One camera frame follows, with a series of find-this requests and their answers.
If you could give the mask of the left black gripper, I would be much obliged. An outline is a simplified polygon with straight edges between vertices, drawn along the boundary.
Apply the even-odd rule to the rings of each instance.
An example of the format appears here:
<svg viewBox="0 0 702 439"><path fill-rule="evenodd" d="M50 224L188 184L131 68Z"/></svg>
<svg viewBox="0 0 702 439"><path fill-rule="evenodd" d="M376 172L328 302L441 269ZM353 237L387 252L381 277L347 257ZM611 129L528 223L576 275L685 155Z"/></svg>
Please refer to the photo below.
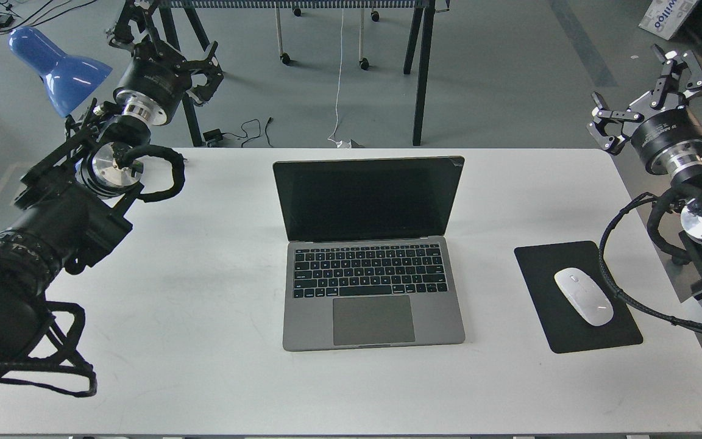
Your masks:
<svg viewBox="0 0 702 439"><path fill-rule="evenodd" d="M208 103L225 77L216 57L217 41L207 47L203 59L193 61L169 43L156 43L161 38L152 17L158 6L159 1L125 1L107 30L109 46L133 49L131 63L114 91L115 102L125 108L133 100L142 102L147 123L154 126L172 122L184 97L197 107ZM132 23L146 36L141 43L135 42Z"/></svg>

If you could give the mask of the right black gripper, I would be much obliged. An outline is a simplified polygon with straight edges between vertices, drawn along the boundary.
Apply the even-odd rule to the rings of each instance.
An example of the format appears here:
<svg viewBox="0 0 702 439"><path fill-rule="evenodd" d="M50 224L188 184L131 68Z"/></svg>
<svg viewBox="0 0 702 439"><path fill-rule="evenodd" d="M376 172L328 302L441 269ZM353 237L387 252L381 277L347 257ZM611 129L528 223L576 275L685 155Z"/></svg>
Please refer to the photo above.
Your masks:
<svg viewBox="0 0 702 439"><path fill-rule="evenodd" d="M683 102L702 97L702 60L693 50L665 52L653 44L651 50L662 65L659 78L651 91L650 107L665 107L667 95L675 94ZM610 155L621 153L630 135L613 135L608 127L625 123L633 125L644 121L644 115L630 109L621 111L608 108L597 91L591 94L594 102L592 120L587 131L602 151ZM669 109L651 116L633 131L632 146L640 157L646 172L652 175L675 177L693 166L702 166L702 125L690 109Z"/></svg>

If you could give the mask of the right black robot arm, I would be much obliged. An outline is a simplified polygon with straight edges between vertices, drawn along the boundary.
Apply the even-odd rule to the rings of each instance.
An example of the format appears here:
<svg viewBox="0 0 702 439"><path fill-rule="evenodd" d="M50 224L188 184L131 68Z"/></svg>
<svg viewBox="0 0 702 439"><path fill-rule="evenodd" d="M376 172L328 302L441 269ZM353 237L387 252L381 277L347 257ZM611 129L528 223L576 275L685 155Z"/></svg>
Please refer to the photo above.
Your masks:
<svg viewBox="0 0 702 439"><path fill-rule="evenodd" d="M593 93L593 119L587 125L599 147L611 155L631 145L646 172L670 177L662 195L643 193L633 198L607 226L601 237L604 251L610 233L623 216L635 207L652 205L647 234L656 248L678 265L693 264L700 280L692 286L692 298L702 313L702 125L690 102L702 96L702 61L691 50L652 50L661 63L661 73L647 91L624 110L608 108L599 93ZM603 257L601 275L614 295L633 308L677 327L702 334L702 315L687 321L656 312L629 297L613 281Z"/></svg>

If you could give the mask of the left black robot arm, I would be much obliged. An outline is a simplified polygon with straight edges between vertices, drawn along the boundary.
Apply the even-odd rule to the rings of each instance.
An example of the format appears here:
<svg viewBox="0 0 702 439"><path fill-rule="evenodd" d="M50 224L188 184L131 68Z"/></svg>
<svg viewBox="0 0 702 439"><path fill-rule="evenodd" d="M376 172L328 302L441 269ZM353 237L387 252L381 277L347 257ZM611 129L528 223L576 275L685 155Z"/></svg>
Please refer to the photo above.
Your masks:
<svg viewBox="0 0 702 439"><path fill-rule="evenodd" d="M209 102L225 77L199 20L206 1L127 1L108 32L109 45L129 52L111 102L75 108L111 70L68 55L34 27L9 34L11 51L42 78L66 119L66 141L31 167L15 204L22 215L0 232L0 383L28 385L12 372L66 373L88 380L84 391L40 387L86 398L97 377L77 347L85 311L45 292L61 272L92 267L133 230L134 202L162 202L182 191L186 160L151 143L151 130L172 121L180 105Z"/></svg>

